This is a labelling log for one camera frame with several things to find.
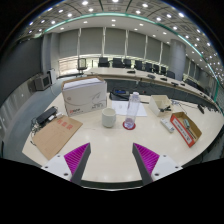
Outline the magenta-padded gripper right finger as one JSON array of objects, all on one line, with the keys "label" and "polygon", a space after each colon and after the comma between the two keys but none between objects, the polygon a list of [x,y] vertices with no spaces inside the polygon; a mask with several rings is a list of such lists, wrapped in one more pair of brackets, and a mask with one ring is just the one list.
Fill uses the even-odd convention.
[{"label": "magenta-padded gripper right finger", "polygon": [[144,185],[164,178],[182,169],[182,167],[168,155],[159,155],[137,143],[133,144],[132,153],[135,157]]}]

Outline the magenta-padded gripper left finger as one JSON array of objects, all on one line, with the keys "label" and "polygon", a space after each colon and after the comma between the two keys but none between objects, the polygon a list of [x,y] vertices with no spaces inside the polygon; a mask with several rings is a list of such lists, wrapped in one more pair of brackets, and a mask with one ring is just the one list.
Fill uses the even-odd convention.
[{"label": "magenta-padded gripper left finger", "polygon": [[56,154],[42,169],[80,185],[90,153],[91,146],[86,143],[65,155]]}]

